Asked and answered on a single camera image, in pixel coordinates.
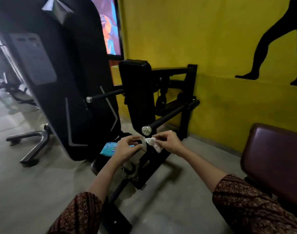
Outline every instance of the black human silhouette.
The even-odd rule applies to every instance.
[[[297,30],[297,0],[290,0],[289,7],[283,17],[261,37],[255,51],[251,72],[245,75],[236,75],[235,77],[252,80],[258,79],[259,69],[267,56],[269,44],[293,30]],[[297,78],[291,82],[291,85],[297,86]]]

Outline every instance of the yellow wall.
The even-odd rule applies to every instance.
[[[296,31],[270,44],[258,80],[234,78],[250,71],[261,36],[288,3],[119,0],[125,58],[147,60],[152,67],[198,64],[194,95],[201,104],[189,131],[242,151],[254,122],[297,131],[297,86],[289,85],[297,76]],[[120,97],[123,117],[127,108]]]

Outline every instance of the sleeve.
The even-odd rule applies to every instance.
[[[235,234],[297,233],[294,215],[235,175],[218,183],[213,203]]]
[[[47,234],[90,234],[97,233],[102,220],[103,204],[92,193],[75,196],[67,208],[52,224]]]

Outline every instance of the colorful screen image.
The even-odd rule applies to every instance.
[[[98,10],[107,54],[121,55],[114,0],[91,0]]]

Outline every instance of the gray floor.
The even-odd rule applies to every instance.
[[[56,140],[39,154],[40,162],[23,168],[20,159],[37,143],[23,140],[13,147],[9,135],[39,130],[46,123],[33,106],[17,105],[5,93],[0,99],[0,233],[45,233],[76,193],[94,179],[88,162],[74,162]],[[133,132],[122,121],[122,130]],[[244,177],[239,157],[188,137],[183,143],[229,173]],[[133,160],[137,160],[140,151]],[[123,179],[118,171],[112,192]],[[133,224],[131,233],[232,233],[211,202],[211,193],[181,158],[171,155],[143,191],[128,185],[116,201]]]

